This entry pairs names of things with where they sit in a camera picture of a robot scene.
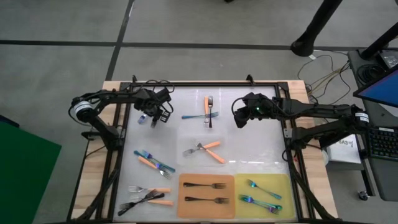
gray floor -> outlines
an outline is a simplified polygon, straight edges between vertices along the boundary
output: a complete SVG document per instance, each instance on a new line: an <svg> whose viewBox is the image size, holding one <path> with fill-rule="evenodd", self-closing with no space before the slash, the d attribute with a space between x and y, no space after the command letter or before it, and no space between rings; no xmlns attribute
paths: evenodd
<svg viewBox="0 0 398 224"><path fill-rule="evenodd" d="M193 42L290 45L302 33L321 0L136 0L126 42ZM115 41L127 0L1 1L0 39ZM344 1L316 45L366 46L396 22L394 0ZM21 127L61 144L62 152L47 187L35 223L62 222L68 212L86 141L84 128L67 115L73 97L99 90L112 47L51 47L0 45L0 114ZM334 68L347 58L332 52ZM122 48L113 80L242 80L297 79L310 61L283 50L136 49ZM330 73L330 59L308 64L300 76L311 83ZM350 70L343 78L351 93L339 103L356 103ZM339 78L328 86L320 103L331 103L348 87ZM398 203L379 197L362 202L359 172L330 172L338 213L348 221L395 223Z"/></svg>

black stand pole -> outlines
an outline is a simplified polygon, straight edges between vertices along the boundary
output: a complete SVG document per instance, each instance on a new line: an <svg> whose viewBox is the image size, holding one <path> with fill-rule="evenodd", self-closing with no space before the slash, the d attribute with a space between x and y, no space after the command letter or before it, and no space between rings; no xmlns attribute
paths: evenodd
<svg viewBox="0 0 398 224"><path fill-rule="evenodd" d="M324 0L307 30L290 46L292 52L301 57L310 56L313 52L313 43L324 28L330 17L343 0Z"/></svg>
<svg viewBox="0 0 398 224"><path fill-rule="evenodd" d="M382 50L390 41L398 36L398 22L393 25L387 32L379 37L373 44L371 44L366 50L362 51L361 58L363 60L369 60L374 57L380 50Z"/></svg>

keyboard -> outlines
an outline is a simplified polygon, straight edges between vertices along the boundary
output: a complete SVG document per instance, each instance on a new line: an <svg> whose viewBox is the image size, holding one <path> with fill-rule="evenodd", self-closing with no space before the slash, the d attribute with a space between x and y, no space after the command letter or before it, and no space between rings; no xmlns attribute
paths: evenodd
<svg viewBox="0 0 398 224"><path fill-rule="evenodd" d="M368 137L371 157L398 161L398 130L374 128L369 130Z"/></svg>

green panel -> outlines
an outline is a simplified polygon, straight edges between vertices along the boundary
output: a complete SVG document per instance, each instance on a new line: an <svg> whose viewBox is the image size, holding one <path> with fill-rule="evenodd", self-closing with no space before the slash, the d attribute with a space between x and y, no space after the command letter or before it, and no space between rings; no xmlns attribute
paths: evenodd
<svg viewBox="0 0 398 224"><path fill-rule="evenodd" d="M1 223L32 223L61 146L0 122Z"/></svg>

yellow placemat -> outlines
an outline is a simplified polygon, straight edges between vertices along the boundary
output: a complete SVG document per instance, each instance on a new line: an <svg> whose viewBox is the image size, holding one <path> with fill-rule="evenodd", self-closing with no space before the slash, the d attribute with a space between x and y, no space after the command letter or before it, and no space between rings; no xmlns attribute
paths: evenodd
<svg viewBox="0 0 398 224"><path fill-rule="evenodd" d="M252 188L248 179L263 189L282 196L278 200L258 188ZM252 196L254 200L283 206L278 215L268 212L258 205L243 202L239 195ZM289 176L286 174L236 174L235 175L235 214L242 218L293 218L294 206Z"/></svg>

